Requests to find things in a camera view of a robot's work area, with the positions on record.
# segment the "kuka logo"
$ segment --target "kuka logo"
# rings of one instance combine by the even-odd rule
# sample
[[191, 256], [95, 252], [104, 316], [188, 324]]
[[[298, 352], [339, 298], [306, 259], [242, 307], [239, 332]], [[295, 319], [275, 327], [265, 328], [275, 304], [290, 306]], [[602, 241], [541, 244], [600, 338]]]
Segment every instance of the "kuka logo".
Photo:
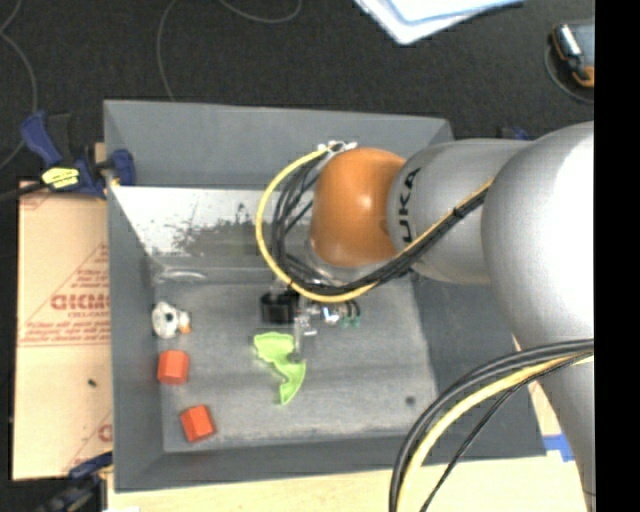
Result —
[[411, 199], [413, 180], [415, 179], [416, 174], [418, 174], [421, 170], [422, 168], [418, 167], [416, 170], [411, 171], [409, 174], [407, 174], [407, 177], [404, 180], [403, 192], [400, 193], [400, 210], [398, 211], [398, 215], [400, 216], [400, 226], [406, 232], [406, 234], [402, 237], [402, 240], [407, 244], [413, 241], [413, 237], [411, 236], [411, 228], [409, 227], [409, 199]]

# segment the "black cable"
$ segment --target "black cable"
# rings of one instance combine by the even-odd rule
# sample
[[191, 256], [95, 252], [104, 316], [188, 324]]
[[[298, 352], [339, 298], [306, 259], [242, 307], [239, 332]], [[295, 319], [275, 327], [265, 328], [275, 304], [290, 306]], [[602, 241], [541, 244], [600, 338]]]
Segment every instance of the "black cable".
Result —
[[[296, 222], [298, 222], [299, 218], [296, 217], [290, 221], [286, 228], [283, 228], [283, 225], [286, 225], [286, 219], [289, 212], [296, 208], [302, 194], [306, 191], [303, 189], [300, 190], [298, 194], [294, 195], [294, 190], [300, 185], [300, 183], [305, 183], [309, 172], [309, 169], [296, 171], [291, 180], [283, 187], [282, 195], [279, 198], [278, 206], [276, 207], [273, 218], [271, 254], [284, 273], [293, 278], [294, 281], [310, 292], [326, 296], [341, 295], [371, 284], [374, 286], [380, 286], [392, 279], [404, 275], [427, 250], [429, 250], [442, 236], [444, 236], [444, 234], [464, 219], [469, 213], [481, 206], [484, 203], [484, 199], [488, 191], [488, 189], [485, 189], [482, 193], [477, 194], [464, 205], [455, 208], [450, 216], [437, 229], [426, 236], [414, 247], [407, 249], [401, 256], [394, 258], [378, 269], [350, 283], [328, 285], [327, 283], [314, 282], [315, 280], [310, 281], [309, 275], [311, 274], [312, 269], [308, 266], [306, 269], [301, 266], [293, 268], [288, 265], [285, 256], [286, 234], [291, 230]], [[306, 186], [306, 189], [310, 188], [311, 184], [314, 182], [315, 179]]]
[[300, 219], [302, 217], [304, 217], [306, 215], [306, 213], [311, 209], [311, 207], [313, 206], [313, 201], [309, 201], [305, 207], [300, 210], [300, 213], [298, 215], [296, 215], [291, 222], [289, 222], [289, 224], [287, 224], [287, 227], [284, 230], [285, 235], [287, 233], [289, 233], [289, 231], [291, 231], [293, 229], [293, 227], [298, 223], [298, 221], [300, 221]]
[[476, 437], [478, 437], [478, 435], [480, 434], [482, 429], [487, 425], [487, 423], [489, 423], [489, 421], [494, 416], [494, 414], [511, 397], [515, 396], [515, 394], [518, 391], [520, 391], [520, 389], [522, 389], [523, 387], [527, 386], [528, 384], [531, 384], [533, 381], [535, 381], [537, 379], [540, 379], [542, 377], [545, 377], [546, 375], [549, 375], [550, 373], [553, 373], [555, 371], [558, 371], [558, 370], [561, 370], [561, 369], [566, 368], [568, 366], [571, 366], [571, 365], [577, 363], [578, 361], [580, 361], [581, 359], [584, 359], [586, 357], [588, 357], [588, 354], [583, 354], [583, 355], [574, 357], [572, 359], [569, 359], [568, 361], [563, 361], [561, 363], [558, 363], [557, 365], [552, 366], [551, 368], [543, 370], [540, 374], [532, 375], [531, 377], [528, 377], [527, 379], [523, 380], [522, 382], [516, 384], [512, 388], [509, 388], [508, 390], [506, 390], [500, 396], [500, 398], [498, 398], [491, 405], [491, 407], [485, 413], [485, 415], [482, 417], [482, 419], [478, 422], [478, 424], [474, 427], [474, 429], [469, 433], [469, 435], [462, 442], [462, 444], [460, 445], [460, 447], [458, 448], [456, 453], [453, 455], [453, 457], [449, 461], [449, 464], [447, 465], [447, 468], [445, 469], [444, 473], [442, 474], [442, 476], [438, 480], [438, 483], [434, 486], [434, 488], [432, 489], [431, 493], [429, 494], [427, 499], [424, 501], [422, 507], [420, 508], [420, 512], [427, 512], [429, 506], [431, 505], [431, 503], [433, 502], [434, 498], [436, 497], [436, 494], [438, 493], [440, 488], [444, 485], [445, 481], [447, 480], [449, 475], [452, 473], [453, 469], [456, 467], [456, 465], [458, 464], [458, 462], [460, 461], [462, 456], [469, 449], [469, 447], [471, 446], [473, 441], [476, 439]]
[[[158, 31], [156, 34], [156, 65], [158, 66], [158, 71], [160, 73], [160, 78], [162, 79], [162, 85], [164, 86], [164, 90], [167, 93], [167, 96], [169, 96], [169, 99], [171, 101], [176, 101], [176, 98], [173, 94], [173, 91], [171, 90], [171, 86], [169, 85], [169, 80], [167, 79], [167, 74], [164, 70], [164, 62], [162, 59], [162, 35], [164, 32], [164, 26], [167, 23], [167, 18], [169, 17], [169, 13], [179, 1], [180, 0], [171, 0], [171, 2], [169, 2], [169, 5], [167, 5], [164, 12], [162, 13], [162, 17], [160, 18], [160, 23], [158, 24]], [[298, 3], [296, 4], [295, 9], [290, 14], [282, 18], [261, 18], [259, 16], [254, 16], [252, 14], [241, 11], [237, 7], [234, 7], [233, 5], [228, 4], [224, 0], [218, 0], [218, 2], [220, 3], [220, 5], [222, 5], [226, 9], [229, 9], [230, 11], [234, 12], [238, 16], [241, 16], [247, 20], [255, 21], [257, 23], [271, 24], [271, 25], [286, 23], [288, 21], [291, 21], [294, 18], [296, 18], [298, 14], [300, 14], [300, 11], [302, 10], [302, 0], [298, 0]]]
[[592, 351], [593, 347], [593, 339], [586, 339], [522, 350], [494, 359], [472, 370], [449, 386], [416, 420], [398, 451], [389, 486], [389, 511], [396, 512], [397, 510], [398, 493], [413, 450], [416, 449], [419, 440], [424, 436], [436, 416], [449, 402], [459, 400], [461, 394], [482, 385], [489, 379], [496, 379], [500, 375], [544, 363], [563, 355]]
[[[33, 71], [33, 66], [29, 59], [25, 55], [24, 51], [20, 46], [7, 34], [5, 34], [5, 30], [11, 25], [14, 18], [17, 16], [20, 7], [22, 6], [22, 0], [17, 0], [13, 11], [9, 15], [9, 17], [0, 25], [0, 38], [9, 45], [13, 51], [16, 52], [20, 60], [22, 61], [27, 73], [29, 74], [29, 80], [31, 82], [31, 112], [35, 113], [38, 110], [38, 84], [36, 82], [35, 73]], [[24, 147], [24, 141], [21, 140], [16, 147], [11, 151], [8, 157], [6, 157], [2, 162], [0, 162], [0, 172], [11, 163], [11, 161], [16, 157], [16, 155], [20, 152], [20, 150]]]
[[[291, 254], [287, 254], [287, 264], [290, 266], [290, 268], [297, 269], [296, 271], [300, 271], [300, 272], [307, 272], [308, 271], [307, 265], [305, 265], [302, 261], [300, 261], [300, 259], [296, 258], [295, 256], [293, 256]], [[315, 271], [315, 274], [313, 274], [313, 276], [318, 281], [322, 281], [322, 280], [325, 279], [325, 276], [323, 276], [318, 271]]]
[[358, 301], [356, 301], [355, 299], [351, 299], [349, 302], [351, 302], [351, 304], [353, 304], [353, 309], [355, 309], [356, 312], [356, 317], [360, 317], [360, 304], [358, 304]]

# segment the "blue tape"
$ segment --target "blue tape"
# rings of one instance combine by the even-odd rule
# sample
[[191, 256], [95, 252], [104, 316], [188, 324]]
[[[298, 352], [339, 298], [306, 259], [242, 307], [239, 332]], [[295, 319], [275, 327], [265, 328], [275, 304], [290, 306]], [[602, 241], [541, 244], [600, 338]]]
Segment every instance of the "blue tape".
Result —
[[89, 475], [92, 475], [102, 468], [110, 466], [111, 464], [113, 464], [113, 452], [106, 452], [74, 467], [73, 469], [71, 469], [71, 471], [69, 471], [68, 476], [70, 480], [80, 480], [82, 478], [86, 478]]
[[562, 456], [562, 462], [569, 462], [575, 460], [571, 447], [564, 434], [556, 434], [551, 436], [543, 436], [542, 442], [545, 449], [549, 452], [552, 450], [558, 450]]

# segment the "white paper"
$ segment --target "white paper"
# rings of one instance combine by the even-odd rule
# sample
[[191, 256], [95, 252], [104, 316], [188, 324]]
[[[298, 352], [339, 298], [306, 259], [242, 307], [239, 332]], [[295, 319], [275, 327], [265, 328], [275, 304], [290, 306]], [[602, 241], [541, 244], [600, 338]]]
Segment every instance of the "white paper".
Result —
[[522, 1], [524, 0], [387, 0], [387, 3], [402, 21], [417, 23]]
[[475, 11], [459, 16], [448, 16], [409, 24], [398, 16], [387, 0], [355, 0], [355, 2], [363, 11], [374, 18], [397, 43], [403, 45], [433, 35], [480, 12]]

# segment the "cable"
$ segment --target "cable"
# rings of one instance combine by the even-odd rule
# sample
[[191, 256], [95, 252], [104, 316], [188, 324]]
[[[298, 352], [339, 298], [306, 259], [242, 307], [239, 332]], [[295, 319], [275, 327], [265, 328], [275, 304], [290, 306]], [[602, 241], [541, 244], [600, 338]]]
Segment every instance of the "cable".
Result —
[[[169, 85], [169, 80], [167, 79], [167, 74], [164, 69], [164, 62], [162, 59], [162, 35], [164, 32], [164, 26], [167, 23], [167, 18], [169, 17], [169, 13], [179, 1], [180, 0], [171, 0], [171, 2], [169, 2], [169, 5], [167, 5], [166, 9], [162, 13], [162, 17], [160, 18], [160, 23], [158, 24], [158, 32], [156, 35], [156, 64], [158, 66], [158, 71], [160, 73], [160, 78], [162, 79], [162, 85], [164, 86], [164, 90], [167, 93], [167, 96], [169, 96], [169, 99], [171, 101], [176, 101], [176, 98], [173, 94], [173, 91], [171, 90], [171, 86]], [[275, 24], [286, 23], [288, 21], [291, 21], [294, 18], [296, 18], [298, 14], [300, 14], [300, 11], [302, 10], [302, 0], [298, 0], [298, 3], [296, 4], [295, 9], [290, 14], [282, 18], [262, 18], [259, 16], [254, 16], [253, 14], [249, 14], [244, 11], [241, 11], [237, 7], [230, 5], [224, 0], [218, 0], [218, 2], [220, 3], [220, 5], [222, 5], [226, 9], [229, 9], [231, 12], [234, 12], [235, 14], [237, 14], [238, 16], [241, 16], [242, 18], [245, 18], [250, 21], [254, 21], [256, 23], [263, 23], [267, 25], [275, 25]]]
[[[11, 39], [7, 34], [5, 34], [5, 30], [9, 27], [9, 25], [11, 25], [14, 18], [18, 14], [18, 11], [20, 10], [21, 6], [22, 6], [22, 0], [17, 0], [16, 5], [13, 8], [13, 11], [9, 15], [9, 17], [2, 23], [2, 25], [0, 25], [0, 38], [2, 38], [2, 40], [16, 52], [16, 54], [24, 64], [24, 67], [26, 68], [27, 73], [29, 74], [29, 80], [31, 81], [31, 112], [35, 113], [36, 110], [38, 109], [38, 84], [36, 82], [35, 73], [33, 72], [33, 66], [29, 62], [29, 59], [25, 55], [24, 51], [22, 51], [22, 48], [20, 48], [20, 46], [13, 39]], [[23, 146], [24, 146], [24, 141], [21, 140], [17, 144], [17, 146], [13, 149], [13, 151], [9, 154], [9, 156], [6, 157], [2, 162], [0, 162], [0, 172], [2, 172], [2, 170], [7, 165], [9, 165], [9, 163], [16, 157], [16, 155], [20, 152]]]
[[[554, 372], [554, 371], [560, 370], [562, 368], [565, 368], [567, 366], [573, 365], [573, 364], [578, 362], [578, 359], [579, 358], [576, 357], [576, 358], [570, 359], [568, 361], [559, 363], [559, 364], [551, 367], [550, 369], [545, 370], [544, 374], [546, 375], [546, 374], [549, 374], [551, 372]], [[431, 493], [429, 494], [429, 496], [427, 497], [427, 499], [423, 503], [422, 507], [420, 508], [420, 512], [427, 512], [427, 510], [428, 510], [429, 506], [431, 505], [431, 503], [433, 502], [433, 499], [435, 498], [438, 490], [440, 490], [442, 485], [445, 483], [445, 481], [447, 480], [447, 478], [449, 477], [449, 475], [451, 474], [451, 472], [453, 471], [453, 469], [457, 465], [457, 463], [460, 461], [460, 459], [465, 454], [467, 449], [471, 446], [471, 444], [476, 439], [476, 437], [480, 434], [482, 429], [487, 425], [487, 423], [489, 423], [489, 421], [491, 420], [493, 415], [511, 397], [513, 397], [523, 387], [525, 387], [526, 385], [534, 382], [535, 380], [537, 380], [537, 379], [539, 379], [539, 378], [541, 378], [543, 376], [544, 375], [534, 375], [533, 377], [529, 377], [529, 378], [523, 380], [522, 382], [520, 382], [519, 384], [517, 384], [513, 388], [509, 389], [507, 392], [503, 393], [502, 396], [491, 405], [489, 410], [485, 413], [485, 415], [482, 417], [482, 419], [478, 422], [478, 424], [474, 427], [474, 429], [465, 438], [465, 440], [462, 442], [462, 444], [460, 445], [460, 447], [458, 448], [456, 453], [451, 458], [449, 464], [447, 465], [447, 468], [445, 469], [444, 473], [442, 474], [442, 476], [438, 480], [438, 483], [432, 489]]]
[[[351, 283], [342, 285], [310, 282], [308, 279], [305, 279], [305, 276], [302, 275], [302, 273], [296, 272], [296, 269], [287, 265], [284, 235], [286, 235], [286, 232], [291, 229], [295, 222], [297, 222], [298, 217], [289, 223], [288, 226], [286, 226], [284, 219], [286, 219], [287, 215], [289, 215], [297, 206], [299, 198], [304, 193], [304, 190], [301, 190], [297, 195], [295, 195], [296, 200], [292, 200], [291, 198], [294, 197], [296, 187], [300, 183], [303, 183], [308, 173], [315, 169], [315, 167], [307, 167], [302, 172], [298, 172], [299, 168], [309, 162], [319, 159], [321, 156], [324, 156], [325, 152], [329, 153], [330, 156], [333, 156], [346, 148], [346, 146], [343, 145], [338, 149], [338, 151], [336, 151], [335, 147], [338, 145], [339, 144], [336, 143], [334, 146], [325, 148], [325, 151], [309, 153], [280, 171], [267, 186], [256, 214], [256, 240], [266, 263], [279, 279], [284, 281], [300, 295], [316, 302], [337, 303], [352, 300], [376, 286], [380, 286], [391, 279], [403, 275], [409, 270], [411, 265], [413, 265], [413, 263], [415, 263], [417, 259], [447, 231], [449, 231], [470, 212], [483, 204], [487, 191], [493, 182], [493, 179], [487, 181], [473, 194], [456, 205], [450, 212], [443, 215], [439, 221], [413, 240], [413, 242], [400, 251], [391, 261], [377, 270], [374, 270], [366, 276]], [[298, 172], [298, 174], [294, 175], [294, 177], [285, 185], [280, 198], [278, 199], [272, 221], [272, 248], [271, 252], [269, 252], [262, 234], [264, 209], [269, 197], [273, 194], [275, 189], [284, 182], [287, 177], [296, 172]]]
[[171, 0], [167, 8], [162, 13], [162, 18], [160, 19], [160, 24], [158, 25], [158, 34], [156, 36], [156, 64], [158, 65], [158, 71], [160, 72], [160, 78], [162, 79], [162, 84], [164, 85], [164, 90], [169, 96], [171, 101], [176, 101], [173, 96], [173, 91], [169, 86], [169, 81], [167, 80], [167, 75], [164, 71], [164, 64], [162, 62], [162, 33], [164, 32], [164, 25], [167, 22], [167, 17], [169, 16], [169, 12], [180, 0]]
[[241, 16], [244, 19], [255, 21], [257, 23], [266, 23], [266, 24], [286, 23], [287, 21], [291, 21], [296, 16], [298, 16], [298, 14], [300, 14], [300, 11], [302, 10], [302, 0], [298, 0], [296, 7], [290, 14], [287, 14], [282, 18], [262, 18], [260, 16], [254, 16], [253, 14], [248, 14], [244, 11], [241, 11], [237, 7], [234, 7], [233, 5], [228, 4], [225, 0], [218, 0], [218, 2], [222, 4], [224, 7], [226, 7], [227, 9], [229, 9], [230, 11], [235, 12], [237, 15]]
[[349, 301], [351, 303], [351, 305], [353, 306], [353, 309], [355, 311], [356, 314], [356, 318], [360, 318], [360, 314], [361, 314], [361, 310], [360, 310], [360, 304], [358, 304], [357, 301], [355, 300], [351, 300]]
[[572, 355], [577, 352], [593, 350], [593, 339], [573, 340], [551, 345], [543, 345], [532, 349], [514, 352], [496, 358], [465, 374], [451, 384], [440, 396], [420, 415], [409, 430], [398, 451], [394, 463], [391, 484], [389, 486], [389, 510], [396, 512], [400, 487], [415, 446], [425, 435], [427, 429], [435, 420], [439, 412], [452, 402], [460, 401], [460, 396], [488, 380], [496, 379], [510, 372], [521, 370], [523, 367], [546, 363], [552, 359]]
[[470, 396], [456, 403], [456, 405], [454, 405], [440, 420], [438, 420], [433, 428], [431, 428], [429, 432], [427, 432], [427, 435], [418, 445], [418, 448], [411, 458], [409, 466], [407, 467], [407, 471], [404, 477], [404, 485], [400, 488], [398, 496], [398, 510], [406, 510], [406, 496], [411, 488], [411, 484], [416, 473], [426, 460], [427, 455], [429, 454], [429, 451], [431, 450], [433, 445], [452, 423], [460, 418], [465, 412], [475, 407], [479, 403], [485, 401], [487, 398], [490, 398], [506, 389], [513, 388], [521, 384], [523, 381], [526, 381], [527, 379], [533, 380], [535, 378], [538, 378], [554, 367], [560, 368], [562, 367], [563, 363], [570, 361], [571, 359], [571, 356], [565, 356], [553, 359], [546, 363], [524, 368], [513, 374], [507, 375], [506, 377], [503, 377], [498, 381], [486, 385], [485, 387], [479, 389], [478, 391], [472, 393]]
[[286, 229], [285, 229], [285, 234], [289, 233], [289, 231], [291, 231], [293, 229], [293, 227], [298, 223], [298, 221], [305, 216], [305, 214], [311, 209], [311, 207], [313, 206], [313, 201], [309, 201], [302, 210], [300, 210], [300, 213], [298, 215], [296, 215], [293, 220], [291, 220], [291, 222], [287, 225]]
[[353, 320], [355, 317], [353, 316], [353, 306], [351, 304], [351, 301], [348, 300], [347, 302], [344, 303], [346, 309], [347, 309], [347, 313], [346, 313], [346, 317], [349, 320]]
[[547, 48], [547, 51], [544, 54], [544, 68], [545, 68], [545, 70], [547, 72], [547, 75], [551, 79], [551, 81], [562, 92], [564, 92], [565, 94], [571, 96], [574, 100], [581, 101], [582, 103], [586, 103], [587, 105], [593, 105], [595, 103], [594, 100], [590, 100], [588, 98], [583, 98], [579, 94], [576, 94], [575, 92], [570, 90], [566, 85], [564, 85], [560, 80], [558, 80], [558, 78], [553, 74], [553, 72], [551, 71], [551, 64], [550, 64], [550, 62], [551, 62], [551, 53], [552, 53], [552, 48], [549, 47], [549, 48]]

